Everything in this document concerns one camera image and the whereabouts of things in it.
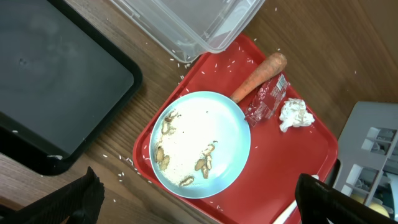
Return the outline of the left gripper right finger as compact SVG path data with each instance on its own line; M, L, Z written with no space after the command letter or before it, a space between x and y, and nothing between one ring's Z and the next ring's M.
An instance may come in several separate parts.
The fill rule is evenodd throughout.
M395 224L308 174L300 174L295 199L303 224Z

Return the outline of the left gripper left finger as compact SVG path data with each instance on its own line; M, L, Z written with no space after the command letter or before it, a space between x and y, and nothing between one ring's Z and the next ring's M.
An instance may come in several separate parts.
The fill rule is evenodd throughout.
M96 223L103 201L104 184L88 167L84 176L18 211L1 206L1 224Z

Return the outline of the white plastic spoon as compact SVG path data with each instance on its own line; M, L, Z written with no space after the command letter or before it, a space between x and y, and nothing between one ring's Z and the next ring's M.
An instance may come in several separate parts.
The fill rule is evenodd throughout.
M275 220L272 224L284 224L297 207L294 200Z

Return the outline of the yellow plastic cup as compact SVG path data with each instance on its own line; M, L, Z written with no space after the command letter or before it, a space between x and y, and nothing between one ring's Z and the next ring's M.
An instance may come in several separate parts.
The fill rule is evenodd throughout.
M365 201L365 198L361 197L359 195L351 195L350 197L359 203L363 203ZM375 212L380 213L381 215L384 215L385 217L389 218L388 211L382 205L375 203L375 202L371 202L369 208L374 210Z

